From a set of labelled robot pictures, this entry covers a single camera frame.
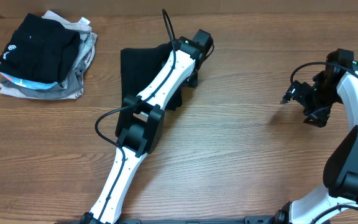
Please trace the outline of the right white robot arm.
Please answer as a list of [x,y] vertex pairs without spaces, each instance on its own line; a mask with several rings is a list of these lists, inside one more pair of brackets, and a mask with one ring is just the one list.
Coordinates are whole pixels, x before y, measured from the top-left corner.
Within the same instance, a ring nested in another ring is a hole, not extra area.
[[342,59],[324,63],[314,85],[291,79],[282,98],[304,107],[305,122],[322,128],[334,103],[346,110],[349,133],[329,157],[323,182],[299,200],[288,202],[267,223],[329,223],[346,210],[358,211],[358,61]]

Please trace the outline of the black t-shirt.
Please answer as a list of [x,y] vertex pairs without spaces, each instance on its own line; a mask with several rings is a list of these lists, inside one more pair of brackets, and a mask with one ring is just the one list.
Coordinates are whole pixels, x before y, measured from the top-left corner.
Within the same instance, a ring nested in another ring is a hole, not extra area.
[[155,48],[121,50],[121,86],[122,100],[137,96],[148,87],[163,68],[172,51],[171,43]]

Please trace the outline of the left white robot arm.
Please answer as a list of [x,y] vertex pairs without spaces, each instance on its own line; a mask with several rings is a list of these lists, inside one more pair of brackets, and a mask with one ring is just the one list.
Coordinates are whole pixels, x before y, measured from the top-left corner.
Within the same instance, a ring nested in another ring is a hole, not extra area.
[[80,223],[116,223],[136,171],[157,147],[165,109],[182,85],[196,87],[197,73],[214,49],[212,37],[180,37],[173,43],[164,66],[137,96],[128,95],[116,110],[116,155],[101,194]]

